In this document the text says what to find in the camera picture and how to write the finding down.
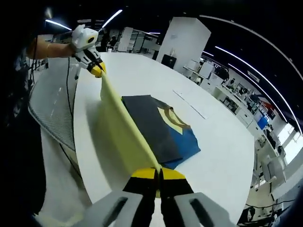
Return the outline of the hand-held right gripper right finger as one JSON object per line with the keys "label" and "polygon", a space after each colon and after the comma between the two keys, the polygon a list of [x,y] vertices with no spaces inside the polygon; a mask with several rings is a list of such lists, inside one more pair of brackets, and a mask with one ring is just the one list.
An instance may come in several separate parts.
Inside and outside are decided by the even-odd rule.
{"label": "hand-held right gripper right finger", "polygon": [[161,213],[167,227],[233,227],[229,213],[201,192],[194,192],[183,174],[160,171]]}

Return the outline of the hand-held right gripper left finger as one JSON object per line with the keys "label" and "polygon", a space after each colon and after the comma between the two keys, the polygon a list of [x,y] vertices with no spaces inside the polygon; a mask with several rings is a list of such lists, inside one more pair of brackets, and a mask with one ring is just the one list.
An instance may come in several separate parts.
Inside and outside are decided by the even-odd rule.
{"label": "hand-held right gripper left finger", "polygon": [[158,171],[136,170],[121,191],[112,191],[96,203],[78,222],[79,227],[147,227],[154,212]]}

